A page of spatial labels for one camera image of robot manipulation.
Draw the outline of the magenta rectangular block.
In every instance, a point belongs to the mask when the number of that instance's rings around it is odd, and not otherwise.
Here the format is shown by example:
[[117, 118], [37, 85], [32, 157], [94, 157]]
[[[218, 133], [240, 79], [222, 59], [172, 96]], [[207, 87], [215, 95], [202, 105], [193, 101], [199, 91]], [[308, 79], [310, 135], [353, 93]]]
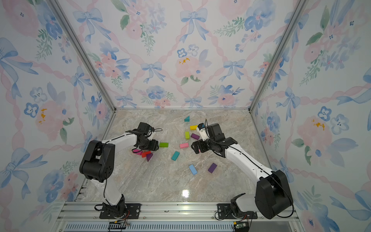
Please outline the magenta rectangular block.
[[137, 155], [141, 155], [142, 154], [142, 150], [138, 150], [138, 149], [135, 149], [132, 151], [134, 154], [137, 154]]

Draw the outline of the green rectangular block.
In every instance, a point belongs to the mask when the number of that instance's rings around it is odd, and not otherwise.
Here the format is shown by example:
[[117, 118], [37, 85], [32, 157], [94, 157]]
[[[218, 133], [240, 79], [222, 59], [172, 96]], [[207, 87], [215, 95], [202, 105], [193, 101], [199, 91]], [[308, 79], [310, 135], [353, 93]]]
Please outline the green rectangular block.
[[169, 143], [161, 142], [161, 143], [159, 143], [159, 147], [160, 148], [168, 148], [169, 147]]

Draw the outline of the red rectangular block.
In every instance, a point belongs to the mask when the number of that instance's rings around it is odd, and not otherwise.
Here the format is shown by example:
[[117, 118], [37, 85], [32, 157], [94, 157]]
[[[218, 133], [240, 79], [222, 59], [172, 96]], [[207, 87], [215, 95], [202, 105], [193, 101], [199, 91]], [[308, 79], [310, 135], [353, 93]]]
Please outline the red rectangular block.
[[142, 156], [142, 158], [145, 158], [147, 155], [149, 155], [151, 153], [152, 153], [151, 151], [142, 152], [141, 156]]

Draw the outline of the teal rectangular block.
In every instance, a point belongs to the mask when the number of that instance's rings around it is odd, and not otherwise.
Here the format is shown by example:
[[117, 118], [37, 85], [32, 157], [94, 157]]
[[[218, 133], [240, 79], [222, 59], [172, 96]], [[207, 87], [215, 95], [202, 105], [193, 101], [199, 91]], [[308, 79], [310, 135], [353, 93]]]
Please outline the teal rectangular block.
[[172, 160], [173, 161], [176, 161], [177, 160], [177, 158], [179, 157], [179, 155], [180, 155], [180, 152], [179, 151], [176, 151], [176, 152], [174, 152], [174, 154], [173, 154], [173, 156], [172, 156]]

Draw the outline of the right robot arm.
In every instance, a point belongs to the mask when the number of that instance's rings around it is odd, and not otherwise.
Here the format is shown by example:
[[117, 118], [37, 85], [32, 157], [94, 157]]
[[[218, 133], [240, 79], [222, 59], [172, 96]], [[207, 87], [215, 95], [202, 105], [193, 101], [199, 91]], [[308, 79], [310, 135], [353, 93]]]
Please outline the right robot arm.
[[212, 151], [233, 162], [255, 182], [255, 205], [263, 217], [281, 217], [281, 212], [294, 207], [288, 178], [283, 171], [274, 171], [257, 161], [235, 139], [225, 137], [217, 123], [201, 123], [196, 130], [201, 136], [200, 140], [191, 145], [196, 154]]

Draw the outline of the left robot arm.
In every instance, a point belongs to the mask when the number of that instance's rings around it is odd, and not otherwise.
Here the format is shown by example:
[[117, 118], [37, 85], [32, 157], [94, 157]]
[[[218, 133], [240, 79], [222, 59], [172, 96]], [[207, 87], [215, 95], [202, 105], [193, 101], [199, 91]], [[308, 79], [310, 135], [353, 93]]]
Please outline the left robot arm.
[[125, 204], [124, 195], [118, 190], [117, 184], [111, 175], [114, 172], [116, 153], [132, 148], [140, 151], [157, 151], [159, 142], [152, 139], [152, 133], [162, 131], [141, 122], [138, 128], [127, 130], [122, 135], [88, 143], [79, 171], [90, 180], [103, 195], [103, 202], [98, 207], [100, 212], [114, 218], [125, 218], [129, 210]]

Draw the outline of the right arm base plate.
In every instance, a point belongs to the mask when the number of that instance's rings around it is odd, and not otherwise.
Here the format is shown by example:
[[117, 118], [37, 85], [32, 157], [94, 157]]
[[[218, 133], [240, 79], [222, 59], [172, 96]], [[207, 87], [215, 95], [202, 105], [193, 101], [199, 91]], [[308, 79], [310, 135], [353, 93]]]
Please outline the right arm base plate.
[[222, 204], [219, 203], [217, 206], [217, 217], [219, 219], [237, 219], [241, 220], [245, 217], [245, 219], [257, 219], [258, 215], [257, 212], [254, 211], [247, 211], [242, 213], [233, 213], [231, 209], [231, 204]]

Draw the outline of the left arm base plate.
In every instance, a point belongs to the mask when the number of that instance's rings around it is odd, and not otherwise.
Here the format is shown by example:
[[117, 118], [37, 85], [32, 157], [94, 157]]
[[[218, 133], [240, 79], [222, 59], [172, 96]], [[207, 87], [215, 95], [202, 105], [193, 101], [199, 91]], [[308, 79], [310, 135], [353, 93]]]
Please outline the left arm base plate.
[[117, 213], [116, 210], [109, 209], [110, 206], [103, 206], [100, 210], [99, 219], [138, 219], [141, 206], [139, 203], [125, 203], [123, 213]]

